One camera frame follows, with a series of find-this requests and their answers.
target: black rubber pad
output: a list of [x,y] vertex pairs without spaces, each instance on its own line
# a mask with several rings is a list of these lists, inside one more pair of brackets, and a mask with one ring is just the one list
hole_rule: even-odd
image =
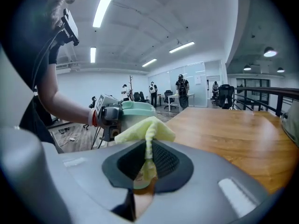
[[[133,181],[145,163],[145,149],[146,141],[142,140],[105,159],[102,169],[112,186],[133,189]],[[183,187],[193,174],[192,161],[157,140],[152,141],[152,149],[158,175],[155,193],[172,192]]]

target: ceiling light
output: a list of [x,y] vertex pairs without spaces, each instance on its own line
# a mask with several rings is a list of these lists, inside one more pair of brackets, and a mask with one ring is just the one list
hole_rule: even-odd
[[97,11],[94,16],[94,20],[93,20],[94,28],[99,28],[101,26],[105,12],[106,12],[110,2],[111,2],[111,0],[100,0]]
[[194,45],[194,44],[195,44],[194,42],[188,43],[188,44],[186,44],[186,45],[183,45],[183,46],[180,46],[180,47],[178,47],[178,48],[175,48],[175,49],[171,50],[169,53],[174,53],[174,52],[176,52],[176,51],[178,51],[178,50],[181,50],[181,49],[183,49],[183,48],[189,47],[189,46]]
[[97,48],[96,47],[90,47],[90,63],[95,63],[95,52]]
[[266,47],[263,56],[265,57],[272,57],[275,56],[277,52],[272,47]]
[[157,59],[152,59],[151,61],[145,63],[142,67],[145,67],[145,66],[147,66],[147,65],[149,65],[149,64],[151,64],[151,63],[153,63],[153,62],[155,62],[156,60],[157,60]]
[[283,68],[281,68],[281,67],[279,67],[278,70],[277,70],[278,73],[283,73],[284,71],[285,70]]
[[245,65],[244,70],[251,70],[251,67],[249,65]]

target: white desk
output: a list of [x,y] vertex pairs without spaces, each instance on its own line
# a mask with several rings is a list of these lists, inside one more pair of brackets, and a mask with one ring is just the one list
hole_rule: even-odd
[[[193,96],[193,107],[195,107],[195,94],[188,94],[188,97]],[[179,95],[169,95],[168,96],[168,109],[169,111],[171,111],[170,109],[170,98],[179,98]],[[179,108],[179,112],[181,112],[181,105],[179,104],[179,99],[178,99],[178,108]]]

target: black shirt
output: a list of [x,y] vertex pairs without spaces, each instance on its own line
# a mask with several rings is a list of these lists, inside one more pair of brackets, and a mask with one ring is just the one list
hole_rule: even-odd
[[183,80],[183,81],[177,81],[176,82],[176,86],[178,87],[178,92],[179,92],[179,95],[186,95],[187,94],[187,84],[189,82],[187,80]]
[[[58,49],[47,50],[39,67],[35,65],[39,52],[53,36],[50,24],[45,23],[46,10],[47,0],[24,0],[13,15],[1,41],[10,62],[32,91],[47,71],[50,53],[55,53],[52,57],[57,57],[58,53]],[[33,101],[28,105],[20,127],[33,132],[41,141],[54,143],[46,126],[39,118]]]

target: person standing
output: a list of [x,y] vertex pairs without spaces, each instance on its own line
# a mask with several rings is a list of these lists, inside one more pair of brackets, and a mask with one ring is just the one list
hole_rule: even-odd
[[154,84],[153,81],[150,83],[149,92],[150,92],[150,96],[151,96],[151,103],[150,104],[153,105],[156,108],[157,107],[157,92],[158,92],[158,88]]
[[217,81],[215,81],[214,84],[213,84],[213,90],[217,91],[218,88],[219,88],[219,85],[217,84]]
[[176,82],[177,93],[179,95],[179,104],[182,110],[189,106],[188,92],[190,89],[189,82],[184,79],[183,75],[178,76],[178,81]]
[[128,101],[129,100],[129,89],[128,89],[126,84],[124,84],[122,86],[121,94],[122,94],[123,101]]

